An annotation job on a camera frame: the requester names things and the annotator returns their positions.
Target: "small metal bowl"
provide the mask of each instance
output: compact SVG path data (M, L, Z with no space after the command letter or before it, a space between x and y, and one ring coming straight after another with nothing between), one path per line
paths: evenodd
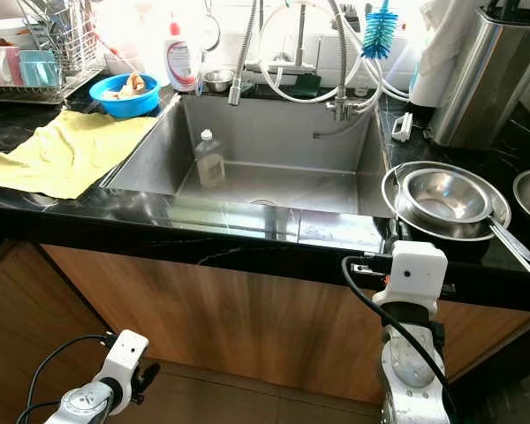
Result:
M229 69L207 72L204 74L203 80L208 90L212 93L222 93L230 88L233 80L233 72Z
M478 223L492 211L485 191L457 172L415 170L405 177L402 186L413 212L432 223Z

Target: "sink basin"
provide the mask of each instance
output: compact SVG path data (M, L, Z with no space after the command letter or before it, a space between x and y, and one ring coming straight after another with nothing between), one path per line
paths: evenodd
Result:
M382 201L382 133L373 111L339 123L323 104L176 95L103 186L328 212L390 216ZM226 181L200 184L193 146L223 143Z

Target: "dish drying rack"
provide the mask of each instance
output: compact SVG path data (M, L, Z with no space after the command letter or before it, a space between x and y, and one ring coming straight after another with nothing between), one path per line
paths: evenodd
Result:
M66 104L69 95L104 68L96 58L90 1L17 1L37 49L53 52L61 82L53 87L0 86L0 102Z

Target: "floor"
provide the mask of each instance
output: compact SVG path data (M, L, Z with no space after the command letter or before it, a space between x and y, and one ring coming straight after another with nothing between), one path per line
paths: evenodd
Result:
M530 375L488 393L472 418L480 424L530 424Z
M171 363L110 423L377 424L379 407Z

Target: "faucet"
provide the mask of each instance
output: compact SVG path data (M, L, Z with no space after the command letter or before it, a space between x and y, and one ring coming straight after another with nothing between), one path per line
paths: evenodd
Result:
M280 69L284 75L302 75L305 73L315 72L318 68L318 62L316 66L311 64L305 64L303 61L304 57L304 25L306 22L307 15L307 5L302 3L300 5L300 20L299 20L299 35L297 39L297 48L295 52L294 62L288 57L284 52L281 52L279 55L276 55L273 59L273 63L269 64L269 69L273 73L279 73ZM246 69L248 71L260 72L261 67L258 63L246 64Z
M353 113L356 102L348 101L345 96L345 71L347 65L347 50L345 47L345 28L342 21L342 16L339 10L339 7L336 3L337 0L328 0L328 3L331 7L332 12L334 13L337 34L339 39L339 50L340 50L340 69L339 77L337 83L337 93L333 102L326 103L327 110L334 112L334 118L338 121L343 121L349 118ZM251 15L249 17L249 22L247 23L246 33L244 35L244 40L241 44L241 50L239 52L238 65L234 78L230 88L230 95L228 96L228 103L233 106L239 105L239 99L241 97L241 74L244 70L246 63L247 51L249 50L249 43L251 41L251 36L254 28L255 14L257 9L257 0L252 1ZM307 65L302 63L302 53L303 53L303 43L304 43L304 23L306 15L306 5L302 3L300 6L300 22L299 22L299 38L297 53L295 57L295 63L291 64L291 70L294 73L297 70L301 70L301 73L306 73ZM287 64L279 65L280 67L286 68Z

